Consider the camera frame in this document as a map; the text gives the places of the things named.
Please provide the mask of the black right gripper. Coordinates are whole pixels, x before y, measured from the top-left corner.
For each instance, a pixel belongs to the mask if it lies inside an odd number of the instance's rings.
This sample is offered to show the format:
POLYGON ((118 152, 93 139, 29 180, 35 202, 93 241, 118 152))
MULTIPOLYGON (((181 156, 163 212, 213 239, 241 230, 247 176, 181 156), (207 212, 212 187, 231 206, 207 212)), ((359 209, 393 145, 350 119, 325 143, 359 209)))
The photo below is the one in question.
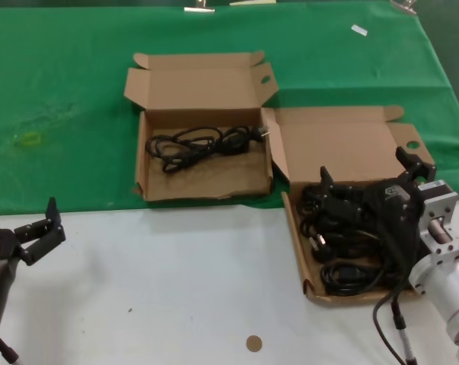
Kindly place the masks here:
POLYGON ((365 187, 336 184, 325 166, 320 168, 319 225, 363 225, 364 203, 376 220, 377 228, 389 244, 400 248, 418 245, 420 203, 416 186, 435 180, 436 167, 403 147, 395 152, 404 171, 393 179, 365 187))

